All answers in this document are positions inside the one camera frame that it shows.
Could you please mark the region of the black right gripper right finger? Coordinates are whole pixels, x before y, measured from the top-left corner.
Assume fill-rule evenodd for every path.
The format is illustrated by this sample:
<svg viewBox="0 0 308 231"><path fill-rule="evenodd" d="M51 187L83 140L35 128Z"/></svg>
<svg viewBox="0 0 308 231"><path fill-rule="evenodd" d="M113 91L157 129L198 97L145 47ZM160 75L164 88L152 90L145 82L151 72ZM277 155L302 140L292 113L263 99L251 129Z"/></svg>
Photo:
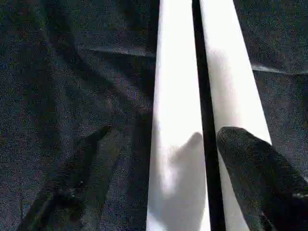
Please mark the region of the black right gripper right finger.
<svg viewBox="0 0 308 231"><path fill-rule="evenodd" d="M222 127L217 145L251 231L308 229L308 182L282 154L239 127Z"/></svg>

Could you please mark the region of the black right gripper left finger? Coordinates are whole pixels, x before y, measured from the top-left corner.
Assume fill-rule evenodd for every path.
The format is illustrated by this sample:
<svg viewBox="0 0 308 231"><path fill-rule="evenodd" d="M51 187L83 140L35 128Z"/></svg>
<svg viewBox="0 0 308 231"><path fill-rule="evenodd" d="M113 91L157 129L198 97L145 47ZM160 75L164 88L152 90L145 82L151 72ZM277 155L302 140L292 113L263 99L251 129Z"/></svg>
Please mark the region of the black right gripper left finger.
<svg viewBox="0 0 308 231"><path fill-rule="evenodd" d="M80 139L38 192L19 224L21 231L93 231L106 199L116 153L103 156L100 143L112 134L104 126Z"/></svg>

